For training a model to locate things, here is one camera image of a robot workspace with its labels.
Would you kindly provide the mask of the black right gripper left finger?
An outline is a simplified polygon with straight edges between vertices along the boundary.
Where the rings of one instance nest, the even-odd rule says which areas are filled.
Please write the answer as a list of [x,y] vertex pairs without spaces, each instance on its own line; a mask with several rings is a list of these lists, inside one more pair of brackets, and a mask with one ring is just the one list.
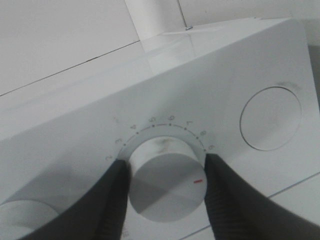
[[119,240],[127,212],[129,169],[115,160],[98,182],[58,217],[25,240]]

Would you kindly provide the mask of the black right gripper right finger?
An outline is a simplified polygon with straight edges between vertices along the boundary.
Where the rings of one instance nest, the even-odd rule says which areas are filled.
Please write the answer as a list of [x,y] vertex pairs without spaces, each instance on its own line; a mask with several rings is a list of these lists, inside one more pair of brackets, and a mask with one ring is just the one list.
[[208,219],[217,240],[318,240],[319,225],[278,205],[217,154],[205,155]]

